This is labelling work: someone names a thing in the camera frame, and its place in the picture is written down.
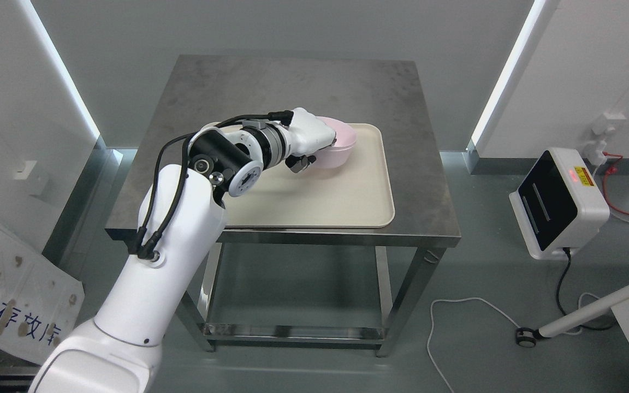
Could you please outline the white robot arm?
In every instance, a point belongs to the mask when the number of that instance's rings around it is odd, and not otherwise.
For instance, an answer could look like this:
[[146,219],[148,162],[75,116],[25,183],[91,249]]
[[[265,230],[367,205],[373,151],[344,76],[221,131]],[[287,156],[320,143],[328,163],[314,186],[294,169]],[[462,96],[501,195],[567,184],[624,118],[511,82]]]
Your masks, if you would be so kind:
[[128,259],[97,314],[43,363],[30,392],[146,392],[180,301],[239,197],[265,169],[307,159],[335,132],[302,108],[238,115],[178,138],[179,164],[154,169]]

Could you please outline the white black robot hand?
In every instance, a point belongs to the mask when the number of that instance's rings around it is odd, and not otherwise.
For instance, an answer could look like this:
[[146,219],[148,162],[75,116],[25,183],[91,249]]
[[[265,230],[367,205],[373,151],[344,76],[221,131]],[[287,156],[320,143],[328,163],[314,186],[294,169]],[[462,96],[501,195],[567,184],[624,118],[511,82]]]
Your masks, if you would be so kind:
[[288,152],[285,164],[291,172],[301,172],[317,161],[316,153],[334,144],[335,131],[303,108],[293,110],[287,127]]

